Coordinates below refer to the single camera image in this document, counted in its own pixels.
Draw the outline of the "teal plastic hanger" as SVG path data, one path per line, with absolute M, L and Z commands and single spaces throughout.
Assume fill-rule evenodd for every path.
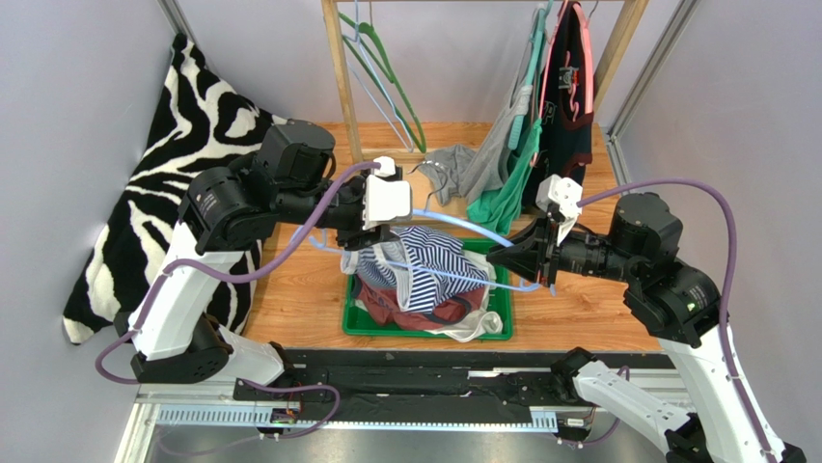
M 530 113 L 536 74 L 543 64 L 546 19 L 553 6 L 554 1 L 547 1 L 539 3 L 534 9 L 528 41 L 511 93 L 509 108 L 512 110 L 512 119 L 507 136 L 509 150 L 515 150 L 518 147 L 525 119 Z

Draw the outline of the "grey tank top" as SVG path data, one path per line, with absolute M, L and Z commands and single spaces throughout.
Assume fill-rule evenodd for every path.
M 456 144 L 425 156 L 412 170 L 424 175 L 430 183 L 430 195 L 445 206 L 458 198 L 469 204 L 489 190 L 503 186 L 508 156 L 507 148 L 512 110 L 511 93 L 518 70 L 509 86 L 505 102 L 478 149 Z

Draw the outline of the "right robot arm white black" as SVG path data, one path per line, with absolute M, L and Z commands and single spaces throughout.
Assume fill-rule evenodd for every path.
M 612 413 L 652 442 L 669 462 L 802 462 L 804 452 L 770 429 L 751 398 L 741 398 L 723 348 L 721 292 L 682 261 L 681 221 L 652 193 L 621 197 L 605 234 L 560 236 L 551 206 L 498 245 L 488 260 L 543 286 L 559 272 L 626 284 L 625 306 L 665 350 L 692 402 L 691 410 L 652 395 L 595 355 L 574 348 L 551 367 L 552 389 L 565 402 L 585 401 Z

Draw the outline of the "blue white striped tank top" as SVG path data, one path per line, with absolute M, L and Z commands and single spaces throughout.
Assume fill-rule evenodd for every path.
M 430 313 L 454 296 L 487 289 L 495 279 L 492 265 L 444 231 L 408 226 L 391 233 L 389 241 L 344 251 L 341 270 L 371 288 L 392 290 L 403 312 Z

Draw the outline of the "red tank top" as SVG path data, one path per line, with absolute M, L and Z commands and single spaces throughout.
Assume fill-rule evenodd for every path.
M 353 277 L 351 295 L 363 303 L 371 319 L 379 326 L 395 323 L 405 331 L 429 331 L 453 326 L 468 314 L 481 309 L 486 287 L 452 296 L 430 312 L 403 312 L 393 289 L 375 289 L 358 276 Z

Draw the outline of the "light blue plastic hanger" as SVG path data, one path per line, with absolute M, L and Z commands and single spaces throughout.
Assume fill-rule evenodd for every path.
M 373 161 L 371 161 L 371 164 L 373 163 L 377 164 L 377 169 L 380 169 L 383 167 L 383 165 L 386 165 L 389 168 L 389 172 L 391 174 L 395 174 L 397 172 L 395 160 L 390 156 L 379 156 L 375 158 Z M 483 236 L 485 238 L 491 239 L 493 242 L 496 242 L 497 244 L 502 245 L 506 248 L 513 246 L 513 242 L 507 237 L 501 236 L 493 231 L 485 229 L 477 224 L 468 221 L 467 219 L 461 219 L 447 215 L 442 212 L 434 212 L 428 209 L 419 208 L 413 209 L 413 216 L 433 219 L 436 222 L 457 226 L 463 230 L 467 230 L 480 236 Z M 519 286 L 505 286 L 505 288 L 519 292 L 535 292 L 538 289 L 542 288 L 542 286 L 539 283 L 533 283 L 525 286 L 524 282 L 521 282 Z

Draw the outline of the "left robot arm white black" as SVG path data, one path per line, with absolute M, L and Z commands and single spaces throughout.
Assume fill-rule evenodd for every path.
M 196 176 L 178 210 L 170 248 L 139 308 L 115 325 L 130 342 L 136 384 L 196 384 L 211 378 L 270 385 L 285 371 L 271 343 L 249 340 L 206 311 L 222 283 L 250 284 L 271 273 L 232 268 L 281 224 L 333 230 L 338 245 L 359 251 L 392 239 L 394 222 L 412 214 L 412 188 L 394 159 L 382 156 L 336 169 L 335 138 L 301 120 L 271 126 L 260 148 Z

